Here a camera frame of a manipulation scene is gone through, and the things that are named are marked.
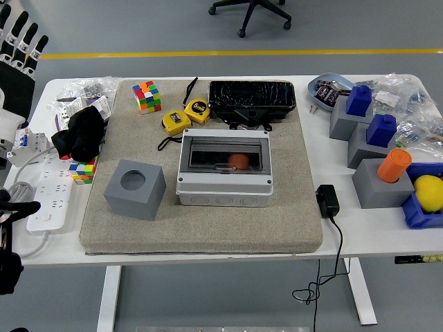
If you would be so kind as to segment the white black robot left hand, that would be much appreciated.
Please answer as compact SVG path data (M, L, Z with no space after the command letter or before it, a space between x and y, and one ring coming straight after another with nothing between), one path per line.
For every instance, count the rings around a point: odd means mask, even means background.
M12 28L5 30L11 14L11 6L1 9L1 142L13 142L16 130L29 117L35 90L34 73L37 63L48 43L42 36L30 48L38 30L32 23L23 36L20 35L28 21L29 14L23 11Z

